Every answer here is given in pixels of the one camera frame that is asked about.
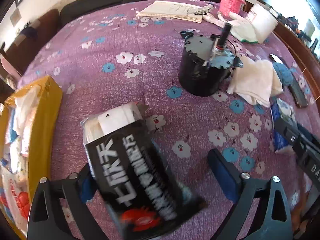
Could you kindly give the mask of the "red white wipes pack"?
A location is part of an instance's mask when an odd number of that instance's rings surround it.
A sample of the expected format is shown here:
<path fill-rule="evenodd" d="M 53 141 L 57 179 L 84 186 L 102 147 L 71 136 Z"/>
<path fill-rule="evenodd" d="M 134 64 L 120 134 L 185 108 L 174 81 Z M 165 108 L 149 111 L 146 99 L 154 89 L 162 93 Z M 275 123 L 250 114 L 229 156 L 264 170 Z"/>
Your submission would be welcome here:
<path fill-rule="evenodd" d="M 15 176 L 6 168 L 2 168 L 1 182 L 5 210 L 16 227 L 26 236 L 30 210 L 28 194 L 18 187 Z"/>

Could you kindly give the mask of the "blue Vinda tissue pack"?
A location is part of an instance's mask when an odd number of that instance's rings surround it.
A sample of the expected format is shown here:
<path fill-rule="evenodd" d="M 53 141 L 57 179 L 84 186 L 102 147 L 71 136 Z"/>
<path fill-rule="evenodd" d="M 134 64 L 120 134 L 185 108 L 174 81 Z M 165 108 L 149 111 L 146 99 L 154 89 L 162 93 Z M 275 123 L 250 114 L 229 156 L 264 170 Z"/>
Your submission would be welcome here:
<path fill-rule="evenodd" d="M 295 142 L 295 137 L 291 141 L 290 137 L 292 134 L 290 133 L 289 136 L 285 135 L 288 128 L 297 128 L 293 107 L 280 98 L 276 98 L 271 106 L 271 114 L 275 153 L 293 155 L 292 144 Z"/>

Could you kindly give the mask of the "black wipes pack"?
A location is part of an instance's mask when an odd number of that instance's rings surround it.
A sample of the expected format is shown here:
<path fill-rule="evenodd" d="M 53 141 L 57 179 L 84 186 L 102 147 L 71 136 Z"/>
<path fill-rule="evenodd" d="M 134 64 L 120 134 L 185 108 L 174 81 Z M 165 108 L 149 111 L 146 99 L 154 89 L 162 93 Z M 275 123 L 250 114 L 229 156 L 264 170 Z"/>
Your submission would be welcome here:
<path fill-rule="evenodd" d="M 147 109 L 131 102 L 81 122 L 91 175 L 123 239 L 161 237 L 206 207 L 153 143 Z"/>

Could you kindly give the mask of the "white fluffy towel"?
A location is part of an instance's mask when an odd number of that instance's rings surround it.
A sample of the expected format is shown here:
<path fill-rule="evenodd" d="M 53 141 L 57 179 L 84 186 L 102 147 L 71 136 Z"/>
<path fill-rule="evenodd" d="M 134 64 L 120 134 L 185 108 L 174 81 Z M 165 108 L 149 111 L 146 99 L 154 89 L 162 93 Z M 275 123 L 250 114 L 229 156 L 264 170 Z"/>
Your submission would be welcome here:
<path fill-rule="evenodd" d="M 41 91 L 40 85 L 35 85 L 27 91 L 24 96 L 15 98 L 15 115 L 13 122 L 13 130 L 17 135 L 22 135 L 25 123 L 31 109 L 38 103 L 38 94 Z"/>

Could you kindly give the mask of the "black phone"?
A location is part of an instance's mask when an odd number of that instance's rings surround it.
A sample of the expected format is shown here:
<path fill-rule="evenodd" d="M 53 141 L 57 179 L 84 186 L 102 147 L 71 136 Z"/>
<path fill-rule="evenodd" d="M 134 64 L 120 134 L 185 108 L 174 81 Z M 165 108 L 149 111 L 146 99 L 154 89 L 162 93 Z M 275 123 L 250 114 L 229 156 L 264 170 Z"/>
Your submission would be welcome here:
<path fill-rule="evenodd" d="M 309 103 L 302 89 L 300 88 L 298 81 L 290 71 L 290 68 L 287 66 L 285 61 L 274 54 L 269 54 L 269 59 L 273 62 L 276 72 L 281 76 L 280 80 L 282 84 L 288 87 L 289 91 L 291 92 L 296 106 L 298 108 L 306 108 Z"/>

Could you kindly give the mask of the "white crumpled cloth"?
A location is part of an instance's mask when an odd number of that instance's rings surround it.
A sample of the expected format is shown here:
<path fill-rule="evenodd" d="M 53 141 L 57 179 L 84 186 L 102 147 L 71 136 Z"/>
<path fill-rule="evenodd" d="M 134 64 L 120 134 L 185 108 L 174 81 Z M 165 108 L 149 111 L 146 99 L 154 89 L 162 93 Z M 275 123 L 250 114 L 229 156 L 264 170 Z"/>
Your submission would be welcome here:
<path fill-rule="evenodd" d="M 238 94 L 250 105 L 270 107 L 270 98 L 283 92 L 283 85 L 272 62 L 253 61 L 241 57 L 243 67 L 236 68 L 227 88 L 228 94 Z"/>

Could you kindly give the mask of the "wooden sideboard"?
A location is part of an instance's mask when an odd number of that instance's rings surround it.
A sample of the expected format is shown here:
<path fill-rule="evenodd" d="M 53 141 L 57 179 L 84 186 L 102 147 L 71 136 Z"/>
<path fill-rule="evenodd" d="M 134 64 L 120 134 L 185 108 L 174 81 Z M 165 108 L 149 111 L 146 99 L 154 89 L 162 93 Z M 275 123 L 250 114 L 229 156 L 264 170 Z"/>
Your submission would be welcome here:
<path fill-rule="evenodd" d="M 312 74 L 319 73 L 319 63 L 309 48 L 284 24 L 278 23 L 273 31 L 277 37 L 293 51 L 293 56 L 299 59 Z"/>

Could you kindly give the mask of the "yellow cardboard tray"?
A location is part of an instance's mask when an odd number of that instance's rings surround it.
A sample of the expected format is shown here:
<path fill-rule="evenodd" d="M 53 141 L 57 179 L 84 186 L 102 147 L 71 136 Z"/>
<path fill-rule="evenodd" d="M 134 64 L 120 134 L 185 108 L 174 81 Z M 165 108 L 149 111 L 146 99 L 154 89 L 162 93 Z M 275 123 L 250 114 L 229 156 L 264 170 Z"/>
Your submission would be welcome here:
<path fill-rule="evenodd" d="M 15 98 L 24 96 L 31 87 L 41 86 L 38 103 L 29 113 L 22 135 L 13 130 Z M 50 163 L 55 124 L 63 92 L 50 76 L 42 77 L 9 96 L 1 114 L 1 171 L 6 168 L 15 176 L 18 187 L 33 200 L 42 177 L 50 177 Z M 18 238 L 25 236 L 9 218 L 2 200 L 1 211 Z"/>

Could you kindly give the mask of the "purple floral tablecloth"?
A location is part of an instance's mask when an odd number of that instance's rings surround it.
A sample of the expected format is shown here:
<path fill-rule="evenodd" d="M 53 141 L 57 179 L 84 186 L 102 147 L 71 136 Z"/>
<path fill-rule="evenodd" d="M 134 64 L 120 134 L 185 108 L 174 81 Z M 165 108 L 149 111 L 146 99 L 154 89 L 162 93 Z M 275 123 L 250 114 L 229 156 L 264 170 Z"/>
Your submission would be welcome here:
<path fill-rule="evenodd" d="M 294 207 L 311 183 L 294 156 L 274 152 L 270 109 L 228 94 L 228 80 L 206 98 L 189 94 L 178 81 L 180 32 L 209 36 L 219 33 L 219 27 L 138 18 L 148 5 L 128 3 L 72 21 L 40 50 L 20 80 L 23 87 L 49 75 L 63 91 L 52 178 L 66 178 L 87 163 L 80 125 L 84 118 L 137 101 L 149 106 L 145 116 L 153 140 L 176 178 L 208 203 L 167 239 L 210 239 L 231 207 L 207 165 L 212 148 L 254 178 L 278 176 Z"/>

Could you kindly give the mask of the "white plastic bucket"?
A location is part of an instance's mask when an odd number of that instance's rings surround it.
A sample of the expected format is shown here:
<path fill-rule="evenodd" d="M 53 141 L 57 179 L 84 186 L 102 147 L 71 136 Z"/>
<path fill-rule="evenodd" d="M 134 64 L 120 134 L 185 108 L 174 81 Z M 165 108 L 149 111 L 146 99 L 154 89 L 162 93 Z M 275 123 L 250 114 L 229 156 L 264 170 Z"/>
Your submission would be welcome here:
<path fill-rule="evenodd" d="M 278 25 L 277 19 L 259 4 L 253 5 L 246 20 L 253 26 L 257 40 L 262 44 Z"/>

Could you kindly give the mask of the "white work glove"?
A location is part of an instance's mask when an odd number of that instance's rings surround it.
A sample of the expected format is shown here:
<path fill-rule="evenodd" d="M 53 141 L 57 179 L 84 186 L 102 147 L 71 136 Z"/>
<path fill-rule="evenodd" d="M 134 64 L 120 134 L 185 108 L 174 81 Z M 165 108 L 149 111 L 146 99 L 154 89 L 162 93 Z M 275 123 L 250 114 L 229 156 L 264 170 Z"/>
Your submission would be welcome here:
<path fill-rule="evenodd" d="M 218 27 L 224 28 L 226 23 L 229 23 L 231 27 L 230 33 L 240 42 L 258 43 L 253 25 L 234 12 L 230 12 L 228 16 L 231 18 L 230 21 L 226 20 L 221 12 L 217 13 L 218 18 L 215 18 L 211 13 L 207 13 L 202 18 Z"/>

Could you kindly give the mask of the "white paper notebook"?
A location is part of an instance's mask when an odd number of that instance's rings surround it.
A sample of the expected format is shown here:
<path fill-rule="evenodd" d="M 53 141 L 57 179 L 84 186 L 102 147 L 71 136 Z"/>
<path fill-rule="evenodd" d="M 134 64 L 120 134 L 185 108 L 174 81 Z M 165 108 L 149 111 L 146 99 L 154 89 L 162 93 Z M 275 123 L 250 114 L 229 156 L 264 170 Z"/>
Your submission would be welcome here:
<path fill-rule="evenodd" d="M 154 1 L 136 14 L 137 17 L 169 17 L 178 20 L 201 23 L 202 16 L 213 9 L 211 4 L 204 7 L 179 2 Z"/>

